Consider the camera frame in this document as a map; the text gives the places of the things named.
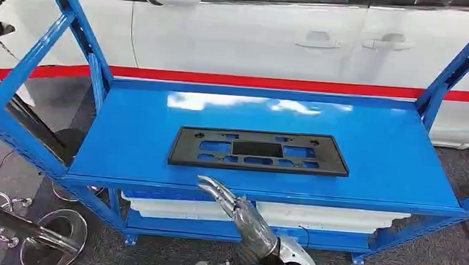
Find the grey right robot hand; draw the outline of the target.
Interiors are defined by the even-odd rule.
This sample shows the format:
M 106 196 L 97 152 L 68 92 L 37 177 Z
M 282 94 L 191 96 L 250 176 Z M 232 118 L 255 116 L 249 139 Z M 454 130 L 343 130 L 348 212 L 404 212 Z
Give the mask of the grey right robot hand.
M 209 193 L 232 219 L 241 236 L 234 255 L 222 263 L 199 261 L 195 265 L 285 265 L 279 257 L 279 239 L 254 205 L 237 197 L 227 187 L 209 176 L 198 176 L 198 186 Z

